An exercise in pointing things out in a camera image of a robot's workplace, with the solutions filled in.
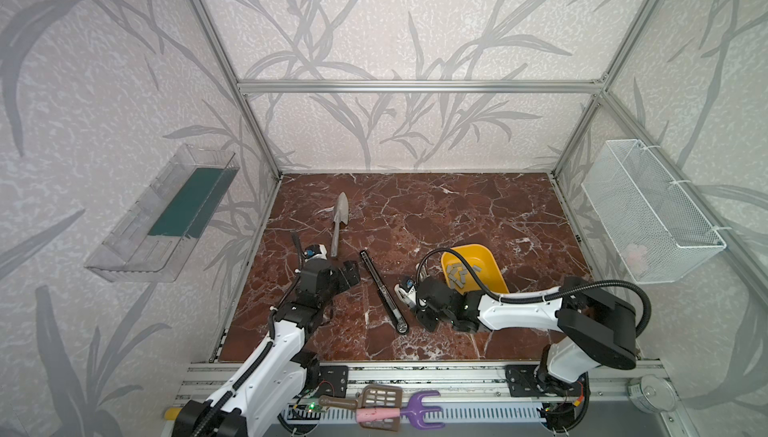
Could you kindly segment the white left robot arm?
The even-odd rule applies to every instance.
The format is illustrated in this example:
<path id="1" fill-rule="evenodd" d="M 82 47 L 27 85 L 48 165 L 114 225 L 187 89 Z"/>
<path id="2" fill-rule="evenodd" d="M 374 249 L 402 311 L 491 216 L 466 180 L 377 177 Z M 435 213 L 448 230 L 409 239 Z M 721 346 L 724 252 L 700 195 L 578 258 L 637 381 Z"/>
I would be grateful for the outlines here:
<path id="1" fill-rule="evenodd" d="M 175 419 L 174 436 L 261 436 L 289 401 L 317 384 L 314 353 L 304 349 L 333 298 L 360 283 L 354 260 L 307 259 L 278 305 L 267 334 L 243 365 L 203 401 L 191 400 Z"/>

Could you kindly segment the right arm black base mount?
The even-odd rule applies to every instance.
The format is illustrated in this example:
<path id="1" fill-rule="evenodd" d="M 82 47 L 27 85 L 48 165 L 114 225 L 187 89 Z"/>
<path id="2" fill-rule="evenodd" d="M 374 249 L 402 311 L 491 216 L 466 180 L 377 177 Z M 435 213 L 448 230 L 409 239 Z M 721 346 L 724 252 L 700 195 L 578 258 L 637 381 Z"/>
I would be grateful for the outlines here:
<path id="1" fill-rule="evenodd" d="M 536 363 L 518 363 L 504 366 L 504 378 L 511 397 L 563 399 L 583 401 L 589 393 L 588 376 L 582 374 L 576 382 L 562 382 L 551 377 L 539 378 Z"/>

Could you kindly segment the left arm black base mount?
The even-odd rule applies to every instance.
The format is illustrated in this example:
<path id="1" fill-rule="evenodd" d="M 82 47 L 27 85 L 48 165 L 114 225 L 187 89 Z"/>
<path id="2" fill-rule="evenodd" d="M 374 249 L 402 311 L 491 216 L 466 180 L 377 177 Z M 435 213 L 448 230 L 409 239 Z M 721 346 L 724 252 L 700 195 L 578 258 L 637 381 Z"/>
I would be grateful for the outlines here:
<path id="1" fill-rule="evenodd" d="M 316 365 L 307 373 L 306 396 L 322 395 L 344 398 L 347 394 L 350 368 L 347 365 Z"/>

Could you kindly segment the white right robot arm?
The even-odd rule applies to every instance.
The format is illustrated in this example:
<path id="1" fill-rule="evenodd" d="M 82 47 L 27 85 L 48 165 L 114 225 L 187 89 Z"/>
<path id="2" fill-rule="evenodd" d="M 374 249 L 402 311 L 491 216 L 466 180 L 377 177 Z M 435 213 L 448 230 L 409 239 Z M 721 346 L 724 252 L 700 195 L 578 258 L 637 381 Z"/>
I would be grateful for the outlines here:
<path id="1" fill-rule="evenodd" d="M 560 342 L 542 351 L 537 378 L 542 384 L 571 384 L 599 366 L 636 367 L 636 338 L 647 324 L 648 313 L 637 321 L 634 306 L 607 291 L 608 284 L 568 277 L 562 286 L 538 292 L 462 294 L 428 277 L 399 294 L 429 331 L 446 322 L 464 333 L 508 328 L 561 333 Z"/>

